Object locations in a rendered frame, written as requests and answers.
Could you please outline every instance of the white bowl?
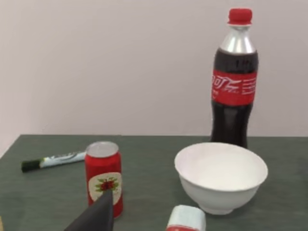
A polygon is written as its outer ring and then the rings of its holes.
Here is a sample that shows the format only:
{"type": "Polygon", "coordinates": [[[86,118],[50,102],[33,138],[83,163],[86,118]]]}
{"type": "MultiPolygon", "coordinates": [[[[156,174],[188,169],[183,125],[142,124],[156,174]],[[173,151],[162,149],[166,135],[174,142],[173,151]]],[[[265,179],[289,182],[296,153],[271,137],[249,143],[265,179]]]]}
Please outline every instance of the white bowl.
{"type": "Polygon", "coordinates": [[[181,150],[175,168],[185,192],[205,212],[225,215],[245,205],[268,175],[250,150],[226,143],[199,143],[181,150]]]}

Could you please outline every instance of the yellow object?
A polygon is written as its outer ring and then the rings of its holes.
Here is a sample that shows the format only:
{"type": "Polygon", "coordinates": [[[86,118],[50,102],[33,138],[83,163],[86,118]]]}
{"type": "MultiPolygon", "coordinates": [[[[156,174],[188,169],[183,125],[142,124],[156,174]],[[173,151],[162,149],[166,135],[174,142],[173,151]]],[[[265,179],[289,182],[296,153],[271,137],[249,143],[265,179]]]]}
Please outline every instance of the yellow object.
{"type": "Polygon", "coordinates": [[[4,231],[1,216],[0,216],[0,231],[4,231]]]}

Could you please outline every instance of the soda bottle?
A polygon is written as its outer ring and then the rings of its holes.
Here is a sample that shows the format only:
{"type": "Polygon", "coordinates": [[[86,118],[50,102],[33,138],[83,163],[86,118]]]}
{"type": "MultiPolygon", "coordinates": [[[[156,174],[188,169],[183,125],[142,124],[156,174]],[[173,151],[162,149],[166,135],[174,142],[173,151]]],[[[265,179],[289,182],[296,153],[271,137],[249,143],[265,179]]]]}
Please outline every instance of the soda bottle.
{"type": "Polygon", "coordinates": [[[258,54],[248,35],[251,19],[250,9],[231,9],[228,22],[231,30],[215,55],[211,142],[247,148],[247,125],[258,70],[258,54]]]}

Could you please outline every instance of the dark green table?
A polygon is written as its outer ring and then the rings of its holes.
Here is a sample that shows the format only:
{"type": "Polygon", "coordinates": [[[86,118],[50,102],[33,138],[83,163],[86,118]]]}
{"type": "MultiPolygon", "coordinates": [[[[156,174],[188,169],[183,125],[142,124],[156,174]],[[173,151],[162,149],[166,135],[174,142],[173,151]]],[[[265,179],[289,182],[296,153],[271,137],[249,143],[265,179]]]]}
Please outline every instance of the dark green table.
{"type": "MultiPolygon", "coordinates": [[[[22,160],[84,150],[114,141],[123,164],[123,215],[114,231],[163,231],[171,210],[195,205],[183,191],[173,159],[201,137],[23,135],[0,159],[0,216],[5,231],[62,231],[87,207],[84,163],[23,174],[22,160]]],[[[207,216],[207,231],[307,231],[308,138],[251,138],[269,177],[246,206],[207,216]]]]}

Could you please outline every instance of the wall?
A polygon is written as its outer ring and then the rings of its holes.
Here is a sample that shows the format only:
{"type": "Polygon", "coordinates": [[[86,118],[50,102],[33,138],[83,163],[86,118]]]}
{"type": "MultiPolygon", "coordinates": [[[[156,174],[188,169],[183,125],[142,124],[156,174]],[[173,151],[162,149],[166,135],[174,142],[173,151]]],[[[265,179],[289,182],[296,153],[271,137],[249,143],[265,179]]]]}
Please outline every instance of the wall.
{"type": "Polygon", "coordinates": [[[20,133],[209,134],[234,6],[260,53],[249,135],[308,135],[307,1],[1,0],[0,151],[20,133]]]}

